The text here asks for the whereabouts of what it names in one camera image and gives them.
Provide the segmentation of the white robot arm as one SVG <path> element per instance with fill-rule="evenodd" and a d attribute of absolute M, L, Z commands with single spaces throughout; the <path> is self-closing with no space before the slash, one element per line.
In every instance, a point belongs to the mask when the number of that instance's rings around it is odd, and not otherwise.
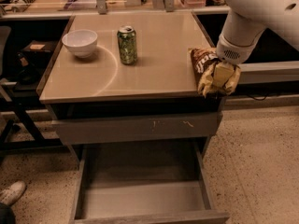
<path fill-rule="evenodd" d="M 299 0 L 225 0 L 230 10 L 219 36 L 217 56 L 241 68 L 242 84 L 299 80 L 299 64 L 246 64 L 265 29 L 299 49 Z"/>

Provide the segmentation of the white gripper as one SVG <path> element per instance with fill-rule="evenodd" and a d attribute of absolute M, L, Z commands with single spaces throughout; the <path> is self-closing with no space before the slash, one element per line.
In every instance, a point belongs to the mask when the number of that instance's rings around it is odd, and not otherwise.
<path fill-rule="evenodd" d="M 253 52 L 255 46 L 255 43 L 250 46 L 234 45 L 227 40 L 223 34 L 220 34 L 216 47 L 216 54 L 218 58 L 224 62 L 218 63 L 215 66 L 213 85 L 222 87 L 235 71 L 232 64 L 241 64 L 245 62 Z"/>

